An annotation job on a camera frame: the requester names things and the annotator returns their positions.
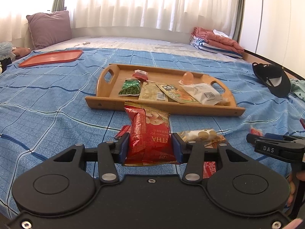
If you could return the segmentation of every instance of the barcode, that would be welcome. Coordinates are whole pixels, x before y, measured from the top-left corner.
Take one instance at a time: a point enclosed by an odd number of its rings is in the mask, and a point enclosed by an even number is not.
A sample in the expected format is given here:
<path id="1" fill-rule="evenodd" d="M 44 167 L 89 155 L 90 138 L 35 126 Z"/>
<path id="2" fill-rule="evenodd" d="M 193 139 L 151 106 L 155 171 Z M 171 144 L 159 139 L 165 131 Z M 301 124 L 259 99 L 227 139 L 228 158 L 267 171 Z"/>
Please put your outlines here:
<path id="1" fill-rule="evenodd" d="M 212 98 L 212 97 L 215 97 L 214 94 L 213 94 L 212 92 L 206 92 L 206 93 L 204 93 L 204 95 L 205 95 L 205 97 L 208 98 L 208 99 L 209 99 L 209 98 Z"/>
<path id="2" fill-rule="evenodd" d="M 162 92 L 157 93 L 157 100 L 165 100 L 165 94 Z"/>

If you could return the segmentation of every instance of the green peas packet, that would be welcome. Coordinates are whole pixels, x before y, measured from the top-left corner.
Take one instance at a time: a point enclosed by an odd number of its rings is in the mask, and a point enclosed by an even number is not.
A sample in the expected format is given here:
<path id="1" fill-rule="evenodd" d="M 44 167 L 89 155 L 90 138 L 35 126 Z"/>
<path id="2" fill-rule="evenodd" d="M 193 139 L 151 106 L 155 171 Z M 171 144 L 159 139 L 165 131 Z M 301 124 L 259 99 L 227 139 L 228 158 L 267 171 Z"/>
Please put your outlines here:
<path id="1" fill-rule="evenodd" d="M 140 81 L 137 79 L 126 79 L 123 83 L 123 87 L 119 92 L 119 96 L 125 96 L 125 95 L 134 95 L 138 96 L 140 95 Z"/>

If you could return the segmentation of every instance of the striped folded blanket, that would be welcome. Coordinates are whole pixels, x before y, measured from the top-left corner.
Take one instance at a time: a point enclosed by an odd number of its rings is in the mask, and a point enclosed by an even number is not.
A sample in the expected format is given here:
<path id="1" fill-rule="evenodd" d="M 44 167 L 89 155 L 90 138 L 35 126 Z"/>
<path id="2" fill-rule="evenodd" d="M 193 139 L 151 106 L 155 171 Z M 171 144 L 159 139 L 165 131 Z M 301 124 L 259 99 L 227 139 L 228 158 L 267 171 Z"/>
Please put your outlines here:
<path id="1" fill-rule="evenodd" d="M 225 50 L 225 49 L 221 49 L 221 48 L 216 47 L 216 46 L 211 46 L 211 45 L 207 44 L 204 39 L 198 38 L 196 36 L 192 36 L 190 38 L 190 45 L 192 45 L 193 47 L 195 47 L 199 50 L 203 50 L 203 51 L 206 51 L 206 52 L 221 53 L 221 54 L 229 56 L 231 58 L 242 59 L 242 55 L 240 53 L 236 53 L 236 52 L 228 51 L 228 50 Z"/>

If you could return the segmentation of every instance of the bed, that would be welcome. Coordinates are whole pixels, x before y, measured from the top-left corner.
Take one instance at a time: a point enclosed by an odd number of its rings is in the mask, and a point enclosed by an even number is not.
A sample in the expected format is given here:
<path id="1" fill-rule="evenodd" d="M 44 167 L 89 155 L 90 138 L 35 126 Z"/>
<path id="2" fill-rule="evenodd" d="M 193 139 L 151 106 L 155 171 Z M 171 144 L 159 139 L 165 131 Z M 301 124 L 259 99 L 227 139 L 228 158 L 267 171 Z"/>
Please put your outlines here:
<path id="1" fill-rule="evenodd" d="M 98 37 L 76 38 L 35 54 L 64 49 L 82 49 L 82 56 L 60 64 L 19 68 L 15 61 L 0 76 L 0 213 L 8 218 L 19 212 L 11 195 L 13 181 L 23 172 L 75 144 L 96 147 L 130 121 L 123 111 L 92 110 L 85 96 L 95 95 L 98 77 L 109 63 L 149 65 L 212 75 L 228 86 L 237 104 L 245 107 L 238 118 L 171 115 L 172 132 L 214 128 L 233 147 L 283 176 L 290 165 L 255 153 L 246 142 L 250 127 L 264 133 L 301 135 L 299 119 L 305 111 L 300 99 L 277 98 L 261 85 L 252 65 L 222 54 L 195 49 L 186 44 L 157 40 Z M 125 174 L 182 174 L 185 165 L 152 167 L 116 165 Z M 87 172 L 98 176 L 95 162 Z"/>

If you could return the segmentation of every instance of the white curtain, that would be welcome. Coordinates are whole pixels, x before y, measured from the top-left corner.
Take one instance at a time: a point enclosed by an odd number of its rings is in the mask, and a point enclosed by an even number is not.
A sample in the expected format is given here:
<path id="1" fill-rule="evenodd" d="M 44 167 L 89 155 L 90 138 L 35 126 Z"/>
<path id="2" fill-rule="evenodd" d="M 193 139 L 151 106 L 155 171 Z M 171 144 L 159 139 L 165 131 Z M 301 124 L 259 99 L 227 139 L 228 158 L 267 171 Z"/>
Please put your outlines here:
<path id="1" fill-rule="evenodd" d="M 233 36 L 238 0 L 65 0 L 71 27 L 148 27 L 190 33 L 195 26 Z"/>
<path id="2" fill-rule="evenodd" d="M 53 0 L 0 0 L 0 42 L 25 37 L 27 15 L 48 13 Z"/>

